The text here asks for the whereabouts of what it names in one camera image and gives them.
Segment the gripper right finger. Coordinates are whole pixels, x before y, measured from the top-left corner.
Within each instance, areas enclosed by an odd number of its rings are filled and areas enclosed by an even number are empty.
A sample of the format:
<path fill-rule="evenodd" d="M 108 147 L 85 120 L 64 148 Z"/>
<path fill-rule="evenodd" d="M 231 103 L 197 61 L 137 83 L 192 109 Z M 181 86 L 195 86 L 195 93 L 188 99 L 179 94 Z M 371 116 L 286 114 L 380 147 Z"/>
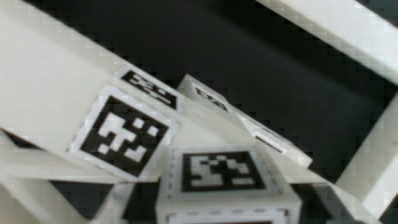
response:
<path fill-rule="evenodd" d="M 371 224 L 352 215 L 332 187 L 327 184 L 314 184 L 313 189 L 329 213 L 325 224 Z"/>

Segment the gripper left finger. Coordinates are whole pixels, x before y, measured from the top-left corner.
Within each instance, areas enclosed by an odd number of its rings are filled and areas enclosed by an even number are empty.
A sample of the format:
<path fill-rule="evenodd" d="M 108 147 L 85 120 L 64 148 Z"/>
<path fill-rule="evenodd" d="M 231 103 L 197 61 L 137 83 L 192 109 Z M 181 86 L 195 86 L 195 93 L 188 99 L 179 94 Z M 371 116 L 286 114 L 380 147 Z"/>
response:
<path fill-rule="evenodd" d="M 119 183 L 114 185 L 98 213 L 87 224 L 128 224 L 122 215 L 126 211 L 133 187 L 133 183 Z"/>

